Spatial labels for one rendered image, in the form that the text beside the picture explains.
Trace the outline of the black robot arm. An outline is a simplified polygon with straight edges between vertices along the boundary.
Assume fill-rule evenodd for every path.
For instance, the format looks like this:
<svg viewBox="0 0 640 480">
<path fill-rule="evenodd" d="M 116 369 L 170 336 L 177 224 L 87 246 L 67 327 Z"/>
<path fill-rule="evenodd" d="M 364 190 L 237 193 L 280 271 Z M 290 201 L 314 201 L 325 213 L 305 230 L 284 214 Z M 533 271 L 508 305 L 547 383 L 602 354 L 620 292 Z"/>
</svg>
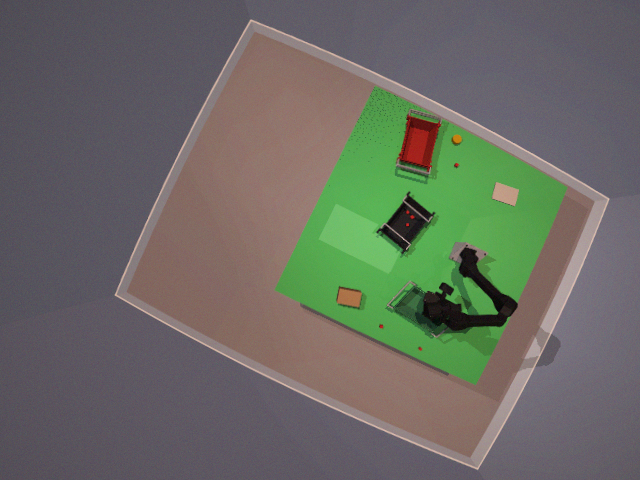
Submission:
<svg viewBox="0 0 640 480">
<path fill-rule="evenodd" d="M 465 247 L 466 248 L 466 247 Z M 461 304 L 454 304 L 449 300 L 442 300 L 441 295 L 434 294 L 427 291 L 424 297 L 424 314 L 429 319 L 440 318 L 451 330 L 464 330 L 468 327 L 482 327 L 482 326 L 496 326 L 502 327 L 507 318 L 517 309 L 517 302 L 510 296 L 504 295 L 499 292 L 497 288 L 491 284 L 484 275 L 479 273 L 476 265 L 478 256 L 475 255 L 477 251 L 466 248 L 460 253 L 462 263 L 459 267 L 460 274 L 466 278 L 473 279 L 477 285 L 486 293 L 495 305 L 495 309 L 498 311 L 497 315 L 467 315 L 462 312 Z M 447 316 L 450 315 L 448 319 Z"/>
</svg>

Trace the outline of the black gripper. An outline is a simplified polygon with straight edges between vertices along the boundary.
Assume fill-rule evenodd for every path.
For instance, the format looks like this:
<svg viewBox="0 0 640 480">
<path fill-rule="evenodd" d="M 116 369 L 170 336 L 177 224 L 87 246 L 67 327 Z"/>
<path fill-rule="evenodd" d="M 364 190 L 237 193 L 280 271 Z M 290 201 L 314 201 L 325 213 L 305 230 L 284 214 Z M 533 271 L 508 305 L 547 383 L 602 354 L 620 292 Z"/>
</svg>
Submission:
<svg viewBox="0 0 640 480">
<path fill-rule="evenodd" d="M 447 294 L 451 296 L 451 294 L 452 294 L 452 293 L 453 293 L 453 291 L 454 291 L 454 288 L 450 287 L 449 285 L 447 285 L 447 284 L 446 284 L 446 283 L 444 283 L 444 282 L 440 285 L 439 289 L 440 289 L 440 290 L 442 290 L 442 291 L 443 291 L 443 293 L 442 293 L 442 294 L 440 294 L 440 293 L 438 293 L 438 292 L 435 292 L 434 294 L 438 294 L 438 295 L 441 295 L 441 296 L 442 296 L 442 297 L 441 297 L 441 299 L 439 299 L 439 301 L 438 301 L 438 302 L 440 302 L 440 303 L 441 303 L 441 301 L 442 301 L 442 300 L 444 300 L 444 299 L 445 299 L 445 297 L 446 297 L 446 295 L 447 295 Z M 446 294 L 446 293 L 447 293 L 447 294 Z M 424 314 L 424 312 L 422 312 L 422 315 L 426 317 L 426 315 Z M 428 317 L 426 317 L 426 318 L 428 318 Z M 428 319 L 429 319 L 429 318 L 428 318 Z M 436 319 L 436 318 L 435 318 L 435 319 Z M 431 320 L 431 321 L 435 321 L 435 319 L 429 319 L 429 320 Z"/>
</svg>

